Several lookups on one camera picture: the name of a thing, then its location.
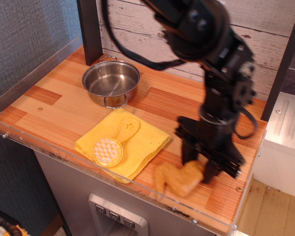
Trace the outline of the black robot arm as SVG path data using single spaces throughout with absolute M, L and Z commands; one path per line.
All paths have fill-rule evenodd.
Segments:
M 182 162 L 207 158 L 203 183 L 220 172 L 237 177 L 245 160 L 232 136 L 240 115 L 253 124 L 247 111 L 252 88 L 253 53 L 230 27 L 229 15 L 217 0 L 147 0 L 164 28 L 173 53 L 182 61 L 196 62 L 205 71 L 205 101 L 199 120 L 178 118 L 176 134 L 182 139 Z

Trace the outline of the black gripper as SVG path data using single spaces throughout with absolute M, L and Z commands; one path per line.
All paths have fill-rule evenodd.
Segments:
M 241 174 L 245 159 L 232 141 L 239 113 L 229 120 L 214 120 L 201 116 L 200 120 L 180 116 L 176 135 L 182 139 L 182 164 L 207 158 L 202 183 L 209 184 L 220 172 L 236 178 Z

